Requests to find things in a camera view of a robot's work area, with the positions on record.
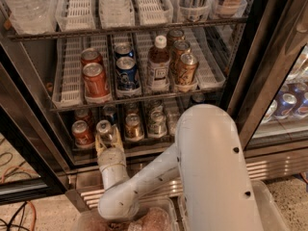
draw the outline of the bottle cap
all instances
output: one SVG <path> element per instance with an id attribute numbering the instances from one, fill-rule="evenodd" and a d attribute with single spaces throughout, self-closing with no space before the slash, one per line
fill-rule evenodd
<path id="1" fill-rule="evenodd" d="M 162 35 L 155 37 L 155 46 L 160 49 L 165 48 L 167 46 L 166 37 Z"/>

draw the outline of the brown bottle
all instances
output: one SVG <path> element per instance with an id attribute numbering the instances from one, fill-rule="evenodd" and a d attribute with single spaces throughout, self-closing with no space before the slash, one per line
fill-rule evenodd
<path id="1" fill-rule="evenodd" d="M 155 45 L 148 51 L 147 85 L 163 88 L 167 84 L 170 55 L 165 36 L 155 37 Z"/>

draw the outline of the refrigerator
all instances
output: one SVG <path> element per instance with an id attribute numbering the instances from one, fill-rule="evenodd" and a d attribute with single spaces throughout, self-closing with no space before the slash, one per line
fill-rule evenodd
<path id="1" fill-rule="evenodd" d="M 298 141 L 277 137 L 275 144 L 255 142 L 260 138 L 253 137 L 307 42 L 308 27 L 304 19 L 307 0 L 243 0 L 235 16 L 195 22 L 174 20 L 181 12 L 176 7 L 177 0 L 159 0 L 171 14 L 171 20 L 167 16 L 168 22 L 149 24 L 150 19 L 140 15 L 141 0 L 131 0 L 130 13 L 135 15 L 130 14 L 129 23 L 135 25 L 118 28 L 104 26 L 97 9 L 100 4 L 93 0 L 96 10 L 92 28 L 82 30 L 67 27 L 69 21 L 57 13 L 61 1 L 53 7 L 54 14 L 58 15 L 55 32 L 35 35 L 23 34 L 23 29 L 13 24 L 6 2 L 1 0 L 0 4 L 1 25 L 8 25 L 9 20 L 14 25 L 14 28 L 1 27 L 0 34 L 0 103 L 4 114 L 1 119 L 8 118 L 1 122 L 0 132 L 12 138 L 12 144 L 16 138 L 27 141 L 29 153 L 23 153 L 23 148 L 17 150 L 26 154 L 25 160 L 39 174 L 36 180 L 50 188 L 45 195 L 65 193 L 79 211 L 86 211 L 97 206 L 104 192 L 94 146 L 77 146 L 72 134 L 77 111 L 90 109 L 96 124 L 107 118 L 106 106 L 115 108 L 115 124 L 132 176 L 174 142 L 176 121 L 196 103 L 193 96 L 198 94 L 202 94 L 203 103 L 221 107 L 236 121 L 251 179 L 270 179 L 307 169 L 304 137 Z M 171 29 L 184 30 L 194 47 L 192 51 L 198 54 L 199 69 L 205 73 L 200 70 L 197 82 L 186 91 L 181 91 L 171 77 L 164 89 L 148 90 L 144 82 L 148 49 L 157 35 L 166 35 Z M 119 42 L 133 46 L 139 67 L 140 88 L 128 94 L 117 88 L 115 45 Z M 87 96 L 80 55 L 89 47 L 96 48 L 103 56 L 110 87 L 107 101 Z M 148 122 L 148 107 L 153 100 L 161 101 L 166 117 L 166 132 L 159 135 L 151 134 Z M 125 134 L 125 107 L 131 103 L 137 103 L 143 129 L 137 140 L 130 140 Z M 11 125 L 19 133 L 10 132 Z M 10 190 L 19 190 L 19 201 L 44 196 L 32 181 L 1 185 L 0 193 L 5 199 Z M 25 190 L 15 185 L 25 182 L 34 187 L 33 194 L 23 194 Z M 178 178 L 147 197 L 173 197 L 182 191 Z"/>

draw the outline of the white bottle label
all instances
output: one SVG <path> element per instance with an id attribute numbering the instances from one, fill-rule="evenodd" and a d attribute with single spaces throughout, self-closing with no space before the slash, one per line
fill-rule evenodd
<path id="1" fill-rule="evenodd" d="M 147 64 L 147 85 L 150 87 L 164 87 L 167 83 L 167 72 L 170 61 L 155 64 L 148 61 Z"/>

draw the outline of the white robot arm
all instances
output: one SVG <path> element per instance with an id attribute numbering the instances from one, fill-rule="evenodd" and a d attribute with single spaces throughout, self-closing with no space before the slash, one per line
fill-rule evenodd
<path id="1" fill-rule="evenodd" d="M 236 125 L 222 109 L 186 110 L 175 143 L 131 179 L 124 153 L 117 151 L 107 149 L 99 157 L 107 159 L 99 162 L 106 190 L 98 205 L 103 218 L 132 219 L 143 195 L 180 175 L 191 230 L 263 230 Z"/>

